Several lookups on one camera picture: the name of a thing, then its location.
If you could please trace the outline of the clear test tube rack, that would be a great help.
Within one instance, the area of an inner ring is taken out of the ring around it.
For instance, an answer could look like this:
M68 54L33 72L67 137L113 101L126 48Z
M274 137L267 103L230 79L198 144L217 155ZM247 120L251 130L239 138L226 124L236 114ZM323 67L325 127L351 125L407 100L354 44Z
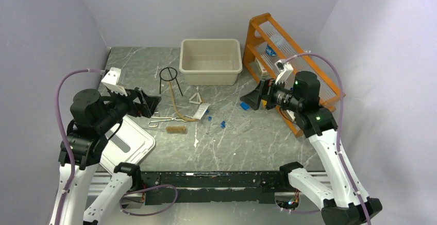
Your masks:
M226 122L228 131L238 134L249 130L251 127L248 113L243 110L240 105L234 102L229 102L220 108L218 112L219 127L221 128L221 122Z

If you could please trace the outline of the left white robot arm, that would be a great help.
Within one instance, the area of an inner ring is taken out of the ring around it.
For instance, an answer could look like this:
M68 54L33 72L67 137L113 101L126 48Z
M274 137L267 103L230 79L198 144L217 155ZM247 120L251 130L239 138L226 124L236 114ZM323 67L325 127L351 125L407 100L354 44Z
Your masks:
M73 119L62 130L60 180L51 224L103 224L104 213L126 192L144 187L139 165L120 162L114 167L115 179L95 200L91 213L85 215L88 189L109 141L106 133L121 125L126 115L150 118L161 101L160 96L148 96L141 88L129 89L126 95L109 94L102 96L97 89L85 89L73 97Z

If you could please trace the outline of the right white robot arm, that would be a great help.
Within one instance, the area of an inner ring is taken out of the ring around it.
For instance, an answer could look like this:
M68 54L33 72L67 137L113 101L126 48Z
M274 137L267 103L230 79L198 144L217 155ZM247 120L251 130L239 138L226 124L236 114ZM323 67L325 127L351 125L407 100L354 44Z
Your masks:
M295 75L292 89L286 89L279 80L262 79L240 100L253 110L259 109L264 100L267 109L292 111L331 184L327 187L301 164L293 162L280 167L278 185L282 190L295 188L303 193L318 207L324 224L371 224L382 204L378 198L369 196L355 175L341 143L340 126L331 111L320 104L320 86L316 74L301 71Z

